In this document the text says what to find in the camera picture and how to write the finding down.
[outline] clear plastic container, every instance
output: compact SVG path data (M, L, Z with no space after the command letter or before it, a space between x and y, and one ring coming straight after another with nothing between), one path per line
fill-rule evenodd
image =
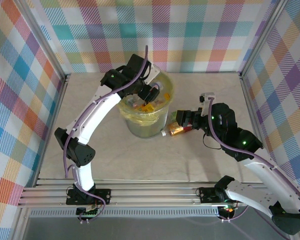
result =
M136 94L123 98L118 104L130 132L139 138L152 138L161 133L166 125L169 104L174 96L173 84L162 71L150 85L160 88L160 94L151 105L144 106L144 101Z

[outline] metal frame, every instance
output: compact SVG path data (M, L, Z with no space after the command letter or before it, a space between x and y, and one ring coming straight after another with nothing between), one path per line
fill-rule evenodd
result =
M276 5L273 7L273 10L270 14L269 19L267 20L267 22L265 24L262 34L260 35L259 39L255 43L255 46L254 46L250 56L248 57L248 60L246 61L245 65L243 66L241 73L239 73L240 83L241 83L243 95L245 98L245 103L248 108L250 121L252 123L253 132L266 148L267 148L267 145L266 145L265 137L262 134L262 129L258 122L258 116L255 111L251 96L249 94L249 89L248 89L248 86L246 83L246 77L247 77L249 70L253 67L257 57L260 54L262 47L266 43L271 31L275 27L275 24L277 23L282 11L285 9L288 1L289 0L278 0Z
M35 173L34 173L33 181L31 182L32 187L36 186L36 182L39 178L40 169L41 169L42 163L44 161L44 156L45 156L45 152L46 152L47 147L48 147L48 142L50 141L50 138L53 135L53 126L55 125L55 123L57 121L58 114L59 114L61 104L62 104L62 101L64 99L65 93L66 93L66 89L67 89L67 86L68 86L70 76L71 75L68 74L65 81L62 83L61 90L60 90L60 93L59 93L60 94L59 99L58 99L58 102L56 104L55 111L52 115L52 121L50 123L50 126L48 128L48 132L47 132L47 135L46 135L46 141L44 142L42 153L40 155L39 162L38 162L37 168L36 168Z
M20 208L69 208L67 188L73 179L39 179L36 187L25 188ZM110 207L200 207L226 206L228 203L200 203L196 195L199 187L213 188L216 182L187 181L129 181L94 180L98 188L111 189ZM263 183L247 183L264 191Z
M31 208L29 218L77 218L76 207L42 207ZM184 218L184 217L218 217L217 206L201 207L113 207L107 206L100 218Z
M24 16L26 22L30 26L34 36L39 44L47 54L52 66L57 71L59 76L64 80L60 92L60 97L57 103L55 113L53 115L50 130L48 132L47 142L52 134L52 126L56 122L61 103L68 85L67 75L63 71L58 59L53 53L49 43L47 42L44 34L42 33L38 23L32 15L29 6L24 0L14 0L21 14ZM265 28L254 46L246 64L244 65L241 73L241 86L245 96L247 108L249 111L250 119L252 122L254 133L259 139L264 141L260 125L257 121L257 115L254 111L252 100L248 93L248 88L245 83L245 78L250 68L253 66L256 58L258 57L262 46L270 35L275 23L277 22L281 12L285 8L288 0L279 0L274 6L273 11L267 21ZM45 144L39 165L35 173L32 186L34 188L25 188L20 205L14 219L15 228L10 232L9 239L19 240L23 238L26 230L26 225L29 216L32 214L33 209L39 207L44 209L73 209L73 207L66 205L66 190L73 183L73 179L38 179L40 168L42 165L43 155L47 148ZM120 209L134 207L165 207L165 208L190 208L198 209L202 206L215 208L216 206L224 206L226 203L206 203L201 204L199 198L196 196L196 189L198 187L213 187L215 182L186 182L186 181L128 181L128 180L95 180L98 187L112 189L111 204L108 205L109 209ZM262 191L269 192L263 183L249 183L253 188L258 188Z
M24 17L26 23L29 25L33 35L35 36L42 50L47 55L47 58L49 59L54 70L57 72L59 77L65 81L67 75L62 69L54 51L51 49L44 33L42 32L35 17L33 16L28 4L24 0L14 0L14 3L19 9L21 15Z
M260 35L259 39L257 40L253 50L251 51L248 60L246 61L245 65L242 68L241 76L244 79L250 70L250 68L255 63L261 48L264 46L265 42L267 41L272 29L274 28L278 18L280 17L282 11L285 9L289 0L278 0L276 5L273 7L273 10L270 14L269 19L267 20L265 27Z

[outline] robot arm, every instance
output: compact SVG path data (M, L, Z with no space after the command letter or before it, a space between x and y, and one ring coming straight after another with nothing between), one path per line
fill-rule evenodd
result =
M151 65L149 61L133 54L127 66L111 69L104 75L100 86L85 109L66 129L59 127L55 131L54 135L64 151L63 161L66 177L68 176L67 157L75 163L74 171L77 183L82 190L87 192L95 191L91 161L95 157L96 151L88 145L91 135L107 113L122 98L138 94L146 104L155 100L159 90L148 84L159 72L160 70L153 64ZM139 77L132 83L132 79L136 78L135 76L138 74Z
M183 127L192 124L194 129L202 129L221 145L226 154L254 172L273 194L252 189L225 176L213 190L199 188L200 201L204 203L208 194L221 202L228 199L245 203L271 217L285 233L296 234L300 231L300 188L278 169L262 143L250 131L238 127L235 112L228 105L212 104L214 98L213 93L204 93L199 98L203 109L178 110L178 124Z

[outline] colorful plaid pattern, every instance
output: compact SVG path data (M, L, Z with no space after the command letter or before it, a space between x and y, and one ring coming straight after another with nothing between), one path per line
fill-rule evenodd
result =
M186 73L238 71L275 1L29 0L28 4L65 72L106 72L125 64L133 53L144 55L148 44L154 64L167 72Z
M277 2L277 0L271 0L271 3L269 5L268 9L266 10L266 12L265 12L265 14L264 14L264 16L262 18L262 21L261 21L261 23L260 23L257 31L255 32L255 35L254 35L254 37L253 37L253 39L252 39L252 41L251 41L251 43L249 45L249 48L248 48L248 50L246 51L246 53L244 55L244 58L243 58L243 60L242 60L242 62L240 64L240 67L239 67L239 72L242 71L242 69L244 68L245 64L247 63L252 50L254 49L254 47L255 47L255 45L256 45L256 43L257 43L260 35L262 34L262 32L263 32L263 30L264 30L264 28L265 28L265 26L267 24L267 20L269 19L270 14L273 11L276 2Z
M288 2L247 76L269 152L300 185L300 0Z
M33 180L61 87L13 0L0 1L0 240Z

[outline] white table surface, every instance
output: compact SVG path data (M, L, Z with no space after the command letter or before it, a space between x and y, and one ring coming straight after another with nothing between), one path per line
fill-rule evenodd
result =
M103 73L73 73L53 126L65 128L83 110L94 95ZM169 112L197 110L199 96L214 92L216 103L234 110L238 126L252 132L246 102L237 73L169 73L175 86ZM171 180L216 182L229 175L241 182L260 182L247 168L222 150L203 145L202 130L177 136L140 139L130 133L117 107L114 107L94 131L89 145L95 149L92 176L95 179ZM205 143L219 147L212 138ZM64 178L63 151L52 135L45 152L40 178Z

